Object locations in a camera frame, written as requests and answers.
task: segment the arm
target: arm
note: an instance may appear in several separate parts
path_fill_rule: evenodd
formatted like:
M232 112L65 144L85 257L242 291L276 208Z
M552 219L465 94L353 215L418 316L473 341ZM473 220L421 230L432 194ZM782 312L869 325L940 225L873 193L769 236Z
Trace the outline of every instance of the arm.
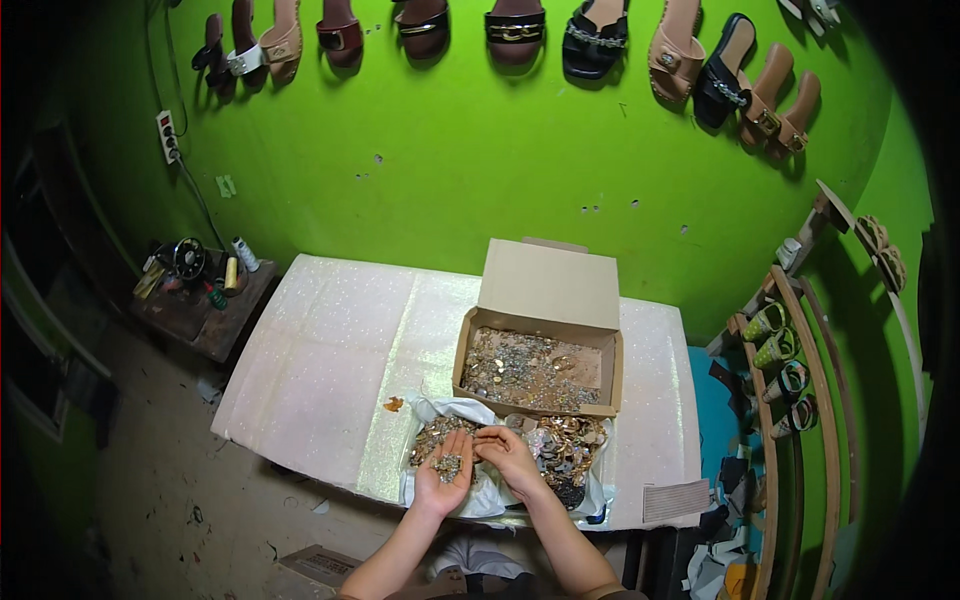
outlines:
M477 432L474 451L497 467L510 491L526 505L550 565L567 593L595 599L623 589L613 567L580 533L543 481L526 442L507 427L485 427Z
M467 431L450 432L417 469L414 502L380 549L357 567L340 589L340 595L357 600L382 600L403 587L426 553L444 518L467 497L473 472L473 438ZM459 454L463 468L445 484L432 469L433 459Z

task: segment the cardboard box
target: cardboard box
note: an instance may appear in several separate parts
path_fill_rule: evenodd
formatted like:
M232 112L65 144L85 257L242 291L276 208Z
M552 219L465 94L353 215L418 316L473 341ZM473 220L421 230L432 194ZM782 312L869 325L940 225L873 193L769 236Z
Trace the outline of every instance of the cardboard box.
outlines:
M460 330L453 394L480 400L501 417L556 413L494 402L461 387L470 345L484 326L598 348L600 403L581 404L579 413L569 414L615 417L620 410L623 337L615 258L549 240L490 241L480 298Z
M272 600L333 598L361 563L317 544L308 546L274 563L267 585L268 597Z

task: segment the rhinestone strap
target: rhinestone strap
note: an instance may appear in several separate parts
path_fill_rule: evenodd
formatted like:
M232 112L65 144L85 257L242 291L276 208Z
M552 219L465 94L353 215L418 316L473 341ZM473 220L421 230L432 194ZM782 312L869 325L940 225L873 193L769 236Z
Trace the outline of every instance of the rhinestone strap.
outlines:
M582 29L577 29L573 23L567 23L566 32L580 41L586 42L588 44L593 44L594 46L605 46L607 48L623 48L627 44L626 39L620 39L618 37L600 37L588 34Z
M712 73L710 74L710 82L716 87L721 94L727 97L728 100L736 104L737 106L743 108L747 106L747 99L741 98L739 94L730 89L730 86L724 84L719 79L717 79Z

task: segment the cardboard box lid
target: cardboard box lid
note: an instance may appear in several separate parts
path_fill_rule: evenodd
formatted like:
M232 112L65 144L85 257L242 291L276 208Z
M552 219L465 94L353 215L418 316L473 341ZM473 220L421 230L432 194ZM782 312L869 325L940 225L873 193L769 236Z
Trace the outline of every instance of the cardboard box lid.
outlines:
M477 305L521 317L619 329L616 259L588 254L583 247L580 252L543 243L491 239Z

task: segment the left hand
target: left hand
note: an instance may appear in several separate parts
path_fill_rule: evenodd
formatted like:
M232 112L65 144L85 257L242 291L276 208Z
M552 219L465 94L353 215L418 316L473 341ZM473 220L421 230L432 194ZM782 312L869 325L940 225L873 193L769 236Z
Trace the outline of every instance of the left hand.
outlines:
M433 469L435 459L445 454L463 457L463 466L450 483L443 483L440 474ZM470 482L473 480L473 438L467 430L460 428L446 434L443 447L437 444L430 456L426 457L417 477L414 479L414 502L411 509L419 509L443 519L460 506L467 497Z

